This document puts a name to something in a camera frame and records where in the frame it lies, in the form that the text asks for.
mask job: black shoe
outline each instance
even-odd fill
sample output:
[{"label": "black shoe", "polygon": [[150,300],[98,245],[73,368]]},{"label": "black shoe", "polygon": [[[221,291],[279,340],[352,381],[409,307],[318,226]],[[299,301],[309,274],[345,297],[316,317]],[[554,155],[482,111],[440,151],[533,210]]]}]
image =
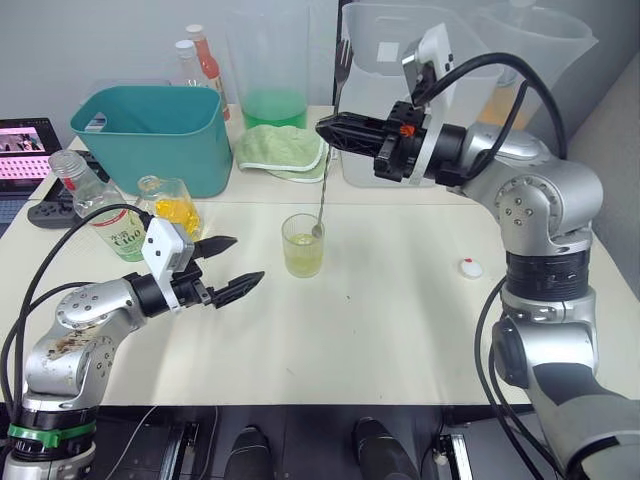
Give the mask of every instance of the black shoe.
[{"label": "black shoe", "polygon": [[245,427],[233,444],[224,470],[224,480],[273,480],[269,440],[258,429]]},{"label": "black shoe", "polygon": [[352,438],[364,480],[420,480],[407,452],[379,421],[361,418]]}]

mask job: clear plastic container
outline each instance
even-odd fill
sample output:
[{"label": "clear plastic container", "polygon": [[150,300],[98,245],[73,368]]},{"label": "clear plastic container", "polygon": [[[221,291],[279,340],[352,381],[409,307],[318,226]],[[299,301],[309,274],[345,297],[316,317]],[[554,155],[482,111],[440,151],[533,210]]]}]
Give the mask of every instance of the clear plastic container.
[{"label": "clear plastic container", "polygon": [[[87,162],[72,150],[60,150],[49,157],[51,170],[73,195],[73,207],[84,218],[102,207],[126,203],[113,185],[98,178]],[[113,210],[91,221],[94,231],[120,258],[127,262],[142,260],[144,226],[131,210]]]},{"label": "clear plastic container", "polygon": [[202,220],[182,180],[147,175],[138,180],[138,188],[140,197],[136,203],[140,208],[181,224],[193,240],[200,239]]},{"label": "clear plastic container", "polygon": [[[521,57],[549,88],[569,65],[598,42],[584,22],[550,8],[495,4],[479,8],[470,22],[491,51]],[[521,82],[517,72],[506,68],[479,120],[502,125]],[[534,92],[528,92],[514,128],[524,128],[540,103]]]},{"label": "clear plastic container", "polygon": [[309,7],[238,2],[226,12],[233,75],[247,128],[307,125]]},{"label": "clear plastic container", "polygon": [[[447,28],[455,65],[489,51],[466,23],[447,9],[350,3],[342,13],[342,36],[351,40],[354,58],[340,111],[387,118],[395,102],[408,101],[402,56],[411,42],[441,23]],[[487,66],[456,82],[445,121],[464,127],[475,122],[502,72],[501,66]],[[343,153],[342,166],[345,179],[357,187],[409,186],[375,177],[371,160],[360,155]],[[421,185],[433,184],[425,179]]]}]

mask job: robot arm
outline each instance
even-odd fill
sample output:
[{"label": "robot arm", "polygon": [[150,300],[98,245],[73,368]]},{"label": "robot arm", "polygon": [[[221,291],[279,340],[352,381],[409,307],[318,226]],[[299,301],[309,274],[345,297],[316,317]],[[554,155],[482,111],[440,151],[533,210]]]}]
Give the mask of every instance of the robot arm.
[{"label": "robot arm", "polygon": [[[424,68],[405,65],[407,70]],[[407,76],[410,88],[413,78]],[[412,98],[416,90],[424,85],[412,89]],[[591,220],[602,203],[599,179],[515,131],[477,173],[499,128],[444,124],[435,145],[427,145],[431,123],[423,106],[397,102],[386,120],[340,113],[318,122],[316,130],[335,148],[373,157],[375,175],[396,182],[410,178],[428,151],[424,177],[494,216],[507,251],[504,314],[492,332],[499,375],[526,391],[568,478],[640,478],[640,408],[595,380],[588,262]]]},{"label": "robot arm", "polygon": [[13,451],[3,479],[86,478],[95,456],[98,406],[122,341],[166,311],[231,303],[264,276],[246,274],[219,290],[202,284],[194,260],[234,243],[235,238],[213,237],[194,244],[182,227],[155,218],[143,249],[152,273],[87,285],[62,299],[53,326],[26,362],[28,389],[20,418],[9,429]]}]

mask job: black cable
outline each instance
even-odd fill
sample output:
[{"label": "black cable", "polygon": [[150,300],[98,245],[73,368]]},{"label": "black cable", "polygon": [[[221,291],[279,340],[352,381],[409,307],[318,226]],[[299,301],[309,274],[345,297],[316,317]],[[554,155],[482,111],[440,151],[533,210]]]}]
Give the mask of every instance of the black cable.
[{"label": "black cable", "polygon": [[[493,364],[493,362],[494,362],[494,353],[493,353],[493,347],[491,347],[489,349],[489,363]],[[535,464],[533,463],[533,461],[531,460],[527,452],[525,452],[524,448],[522,448],[522,445],[520,444],[520,442],[518,442],[518,439],[513,434],[513,430],[509,428],[509,424],[507,423],[504,413],[502,412],[502,409],[499,408],[498,405],[495,403],[495,399],[492,398],[489,401],[489,403],[491,403],[491,406],[493,407],[493,411],[496,414],[496,417],[498,418],[498,423],[502,427],[502,430],[504,430],[504,433],[507,435],[507,438],[511,442],[511,445],[513,445],[513,448],[516,449],[516,452],[518,453],[518,455],[520,456],[524,464],[527,466],[527,468],[529,469],[533,477],[537,480],[543,480],[544,477],[542,476],[538,468],[535,466]]]},{"label": "black cable", "polygon": [[147,411],[147,413],[144,414],[142,419],[138,422],[138,424],[136,425],[135,430],[133,431],[133,433],[129,437],[129,441],[125,445],[124,450],[122,450],[122,453],[120,454],[120,457],[118,457],[118,460],[116,460],[115,465],[113,466],[113,468],[111,469],[111,471],[109,472],[109,474],[106,476],[106,478],[104,480],[111,480],[111,478],[113,477],[113,474],[116,473],[116,470],[118,469],[118,467],[122,463],[122,460],[124,460],[124,457],[127,455],[127,452],[129,451],[129,448],[131,447],[131,444],[135,440],[136,435],[138,434],[138,432],[142,428],[142,425],[144,425],[144,421],[147,418],[149,418],[149,415],[151,415],[157,408],[158,408],[158,405],[154,405],[153,407],[151,407]]},{"label": "black cable", "polygon": [[538,441],[536,437],[533,436],[531,431],[525,426],[524,423],[518,417],[518,414],[513,410],[507,399],[504,397],[502,393],[502,389],[500,388],[500,384],[498,383],[498,378],[496,377],[496,369],[495,369],[495,359],[493,354],[493,349],[489,355],[489,364],[487,368],[489,369],[489,380],[491,381],[491,386],[493,387],[493,391],[496,393],[496,397],[498,397],[498,401],[501,406],[507,412],[507,415],[511,419],[511,421],[515,424],[516,428],[519,432],[536,451],[542,456],[545,461],[554,469],[561,477],[563,477],[562,470],[558,467],[556,460],[553,458],[551,453]]},{"label": "black cable", "polygon": [[529,86],[533,88],[540,96],[542,103],[544,104],[556,134],[558,142],[558,157],[561,159],[567,158],[567,136],[562,121],[562,115],[560,109],[556,104],[556,101],[551,95],[551,91],[544,84],[538,74],[531,68],[531,66],[522,60],[520,57],[512,55],[510,53],[486,53],[484,55],[478,55],[470,60],[467,60],[462,65],[457,66],[451,70],[448,74],[434,83],[428,90],[426,90],[419,98],[414,100],[415,104],[425,104],[433,100],[437,95],[442,93],[445,89],[451,86],[454,82],[468,74],[469,72],[476,70],[480,67],[487,65],[506,65],[513,68],[520,73],[525,80],[529,82]]},{"label": "black cable", "polygon": [[524,102],[524,97],[527,93],[528,88],[529,88],[529,82],[527,80],[524,80],[520,84],[520,88],[518,89],[518,94],[516,95],[516,98],[513,101],[513,105],[511,106],[511,111],[509,111],[509,115],[507,115],[507,119],[505,120],[504,125],[500,130],[500,133],[498,133],[498,138],[496,138],[496,141],[493,143],[491,148],[484,152],[484,155],[482,155],[482,158],[471,167],[469,173],[467,174],[467,178],[469,180],[477,177],[482,173],[482,171],[485,168],[487,168],[487,166],[493,161],[494,157],[496,156],[496,154],[504,144],[504,141],[507,139],[507,136],[509,135],[511,128],[513,127],[513,124],[516,121],[516,117],[518,116],[520,107],[522,107],[522,102]]},{"label": "black cable", "polygon": [[424,453],[422,454],[422,458],[420,459],[420,478],[422,478],[422,474],[424,472],[424,461],[427,459],[427,455],[433,449],[434,445],[438,442],[438,438],[442,435],[442,429],[444,428],[444,410],[440,409],[440,426],[438,430],[436,430],[436,434],[431,436],[431,440],[425,448]]},{"label": "black cable", "polygon": [[5,465],[5,462],[7,460],[7,456],[9,455],[9,453],[11,453],[12,449],[13,448],[11,447],[11,443],[9,442],[9,439],[7,438],[7,443],[2,448],[2,452],[0,453],[0,474],[4,473],[4,465]]},{"label": "black cable", "polygon": [[[85,285],[90,285],[91,282],[72,282],[65,283],[64,285],[60,285],[59,287],[52,288],[48,292],[44,293],[38,299],[29,305],[29,313],[33,312],[36,308],[38,308],[42,303],[56,295],[57,293],[62,292],[63,290],[67,290],[69,288],[78,288],[84,287]],[[2,352],[0,352],[0,386],[2,387],[2,394],[4,395],[4,402],[7,406],[7,412],[9,414],[9,418],[12,422],[17,419],[13,418],[13,397],[11,396],[11,386],[9,384],[9,350],[11,348],[11,344],[13,343],[13,339],[16,337],[16,332],[18,330],[18,320],[15,321],[11,330],[7,334],[7,338],[4,340],[4,344],[2,345]]]},{"label": "black cable", "polygon": [[209,443],[207,444],[207,456],[204,460],[204,467],[202,468],[202,472],[200,472],[200,476],[198,477],[198,480],[203,480],[205,475],[207,474],[207,471],[209,471],[209,469],[211,468],[211,460],[213,459],[213,456],[211,455],[211,449],[213,448],[213,440],[216,437],[218,424],[220,423],[218,421],[218,418],[220,416],[220,409],[218,408],[217,405],[215,407],[216,407],[216,419],[213,421],[213,428],[211,429],[211,435],[209,435]]},{"label": "black cable", "polygon": [[21,409],[21,402],[19,401],[19,399],[22,398],[22,381],[23,381],[22,361],[23,361],[23,355],[24,355],[24,329],[25,329],[25,324],[27,320],[27,315],[29,314],[29,305],[31,303],[31,300],[33,299],[33,294],[38,286],[38,283],[40,282],[40,279],[44,275],[45,270],[47,269],[47,267],[49,266],[53,258],[62,249],[64,244],[69,240],[69,238],[71,238],[71,236],[74,233],[76,233],[78,230],[80,230],[80,228],[82,228],[84,225],[89,223],[94,218],[102,215],[103,213],[109,212],[111,210],[116,210],[116,209],[131,210],[141,216],[149,215],[148,213],[144,212],[138,207],[134,205],[129,205],[127,203],[116,203],[113,205],[108,205],[106,207],[99,208],[98,210],[91,212],[89,215],[84,217],[78,224],[71,227],[62,236],[62,238],[58,240],[58,242],[54,245],[54,247],[51,249],[49,254],[43,260],[42,264],[34,274],[31,280],[31,283],[29,284],[29,287],[27,288],[27,292],[25,293],[24,300],[22,301],[22,308],[20,309],[20,315],[18,316],[18,320],[17,320],[18,325],[17,325],[17,332],[16,332],[16,346],[14,349],[14,358],[15,358],[14,360],[14,369],[15,369],[14,395],[16,399],[13,405],[14,418],[19,418],[20,409]]},{"label": "black cable", "polygon": [[[487,320],[487,315],[489,314],[491,305],[493,304],[493,301],[500,293],[500,290],[502,289],[502,286],[505,284],[506,281],[507,281],[507,277],[502,277],[502,279],[498,282],[498,284],[495,287],[493,287],[493,290],[491,290],[491,293],[487,297],[487,300],[484,302],[482,311],[480,312],[480,317],[478,318],[478,324],[476,325],[476,331],[473,338],[473,357],[475,360],[476,372],[478,373],[478,379],[480,380],[480,385],[482,386],[482,390],[484,391],[484,394],[486,395],[487,400],[489,401],[489,404],[491,405],[491,408],[498,419],[498,423],[500,423],[500,426],[504,430],[505,435],[511,442],[511,445],[513,445],[513,448],[516,450],[516,453],[520,456],[520,458],[522,459],[526,467],[531,472],[531,475],[533,475],[533,478],[535,478],[536,480],[544,480],[544,477],[542,476],[542,474],[538,471],[534,463],[531,461],[531,459],[527,455],[527,452],[524,451],[524,449],[522,448],[522,445],[520,445],[514,433],[509,428],[509,425],[507,424],[507,421],[505,420],[504,415],[502,414],[502,411],[498,408],[498,404],[496,403],[496,400],[493,397],[493,393],[491,393],[491,389],[489,388],[487,378],[485,377],[484,370],[482,369],[482,358],[480,354],[481,345],[482,345],[482,330],[484,329],[484,324]],[[493,348],[489,350],[489,355],[490,356],[493,355]]]}]

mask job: metal spoon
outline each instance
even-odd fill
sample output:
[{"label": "metal spoon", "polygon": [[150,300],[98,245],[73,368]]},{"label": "metal spoon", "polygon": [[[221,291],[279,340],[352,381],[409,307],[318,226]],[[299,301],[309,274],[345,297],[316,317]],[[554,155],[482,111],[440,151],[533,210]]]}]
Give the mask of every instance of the metal spoon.
[{"label": "metal spoon", "polygon": [[[351,42],[349,40],[340,40],[338,48],[336,48],[336,67],[335,67],[335,80],[336,80],[336,101],[333,107],[333,114],[338,113],[338,107],[340,106],[340,96],[342,95],[342,87],[349,78],[349,72],[351,71],[351,62],[353,61],[353,50],[351,49]],[[331,160],[331,152],[333,148],[329,147],[327,152],[327,160],[324,164],[324,177],[322,178],[322,196],[320,197],[320,212],[318,213],[318,223],[316,223],[311,229],[311,235],[315,238],[322,238],[324,230],[322,229],[322,212],[324,211],[324,194],[327,190],[327,172],[329,171],[329,160]]]}]

